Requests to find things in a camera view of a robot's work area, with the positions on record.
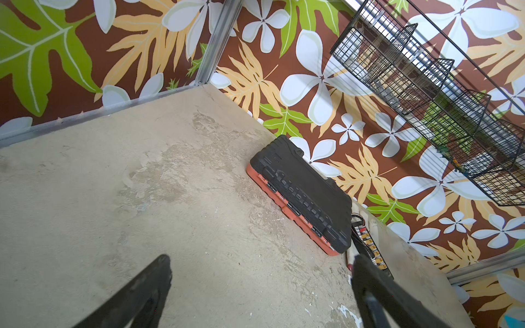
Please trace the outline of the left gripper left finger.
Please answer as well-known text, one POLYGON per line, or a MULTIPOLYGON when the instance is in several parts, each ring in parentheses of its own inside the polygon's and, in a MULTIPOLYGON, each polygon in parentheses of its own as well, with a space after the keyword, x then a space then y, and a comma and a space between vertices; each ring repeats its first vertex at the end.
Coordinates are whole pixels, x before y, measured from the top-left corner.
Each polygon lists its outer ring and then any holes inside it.
POLYGON ((170 257, 161 254, 76 327, 158 327, 171 288, 170 257))

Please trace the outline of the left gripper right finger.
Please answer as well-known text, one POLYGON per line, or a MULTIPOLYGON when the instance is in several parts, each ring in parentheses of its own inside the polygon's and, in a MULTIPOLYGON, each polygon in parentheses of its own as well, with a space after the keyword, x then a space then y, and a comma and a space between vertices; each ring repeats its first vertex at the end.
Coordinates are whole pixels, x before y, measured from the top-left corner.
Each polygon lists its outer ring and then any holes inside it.
POLYGON ((446 327, 447 324, 378 269, 367 257, 357 255, 353 264, 352 290, 363 327, 446 327))

